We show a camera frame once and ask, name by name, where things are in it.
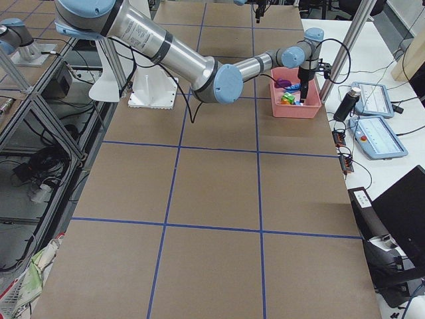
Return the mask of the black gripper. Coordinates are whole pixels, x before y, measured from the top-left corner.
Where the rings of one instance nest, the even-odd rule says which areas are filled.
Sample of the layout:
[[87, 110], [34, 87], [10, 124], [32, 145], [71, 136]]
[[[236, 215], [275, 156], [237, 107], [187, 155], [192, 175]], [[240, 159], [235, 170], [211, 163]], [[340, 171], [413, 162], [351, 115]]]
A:
[[316, 72], [322, 72], [325, 79], [331, 76], [332, 66], [323, 62], [322, 58], [315, 60], [306, 60], [298, 68], [297, 77], [300, 80], [300, 102], [304, 103], [307, 98], [309, 82], [313, 79]]

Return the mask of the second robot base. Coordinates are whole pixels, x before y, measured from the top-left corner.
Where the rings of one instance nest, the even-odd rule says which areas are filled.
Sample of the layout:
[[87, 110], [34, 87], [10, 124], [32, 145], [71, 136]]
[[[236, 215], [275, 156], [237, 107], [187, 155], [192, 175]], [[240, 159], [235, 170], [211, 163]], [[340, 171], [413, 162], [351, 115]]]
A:
[[1, 49], [17, 66], [39, 67], [56, 47], [56, 44], [37, 42], [18, 18], [1, 21]]

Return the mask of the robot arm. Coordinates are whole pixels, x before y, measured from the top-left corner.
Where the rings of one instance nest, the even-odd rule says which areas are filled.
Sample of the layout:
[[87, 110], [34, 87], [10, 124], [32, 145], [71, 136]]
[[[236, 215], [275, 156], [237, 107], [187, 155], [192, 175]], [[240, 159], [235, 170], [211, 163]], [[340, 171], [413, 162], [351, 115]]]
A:
[[56, 30], [77, 39], [115, 37], [139, 51], [153, 64], [162, 64], [188, 80], [203, 103], [229, 104], [239, 99], [244, 83], [276, 67], [298, 68], [301, 97], [319, 68], [324, 38], [320, 28], [309, 28], [292, 47], [269, 50], [236, 64], [221, 64], [202, 56], [133, 7], [129, 1], [56, 1]]

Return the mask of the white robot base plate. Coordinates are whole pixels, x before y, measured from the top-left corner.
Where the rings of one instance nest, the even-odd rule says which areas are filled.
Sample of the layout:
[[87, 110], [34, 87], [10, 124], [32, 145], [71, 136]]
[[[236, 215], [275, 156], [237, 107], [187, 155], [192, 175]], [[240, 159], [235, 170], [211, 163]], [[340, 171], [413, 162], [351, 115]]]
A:
[[119, 102], [128, 96], [130, 108], [172, 109], [176, 78], [131, 49], [103, 37], [96, 41], [102, 74], [89, 91], [100, 102]]

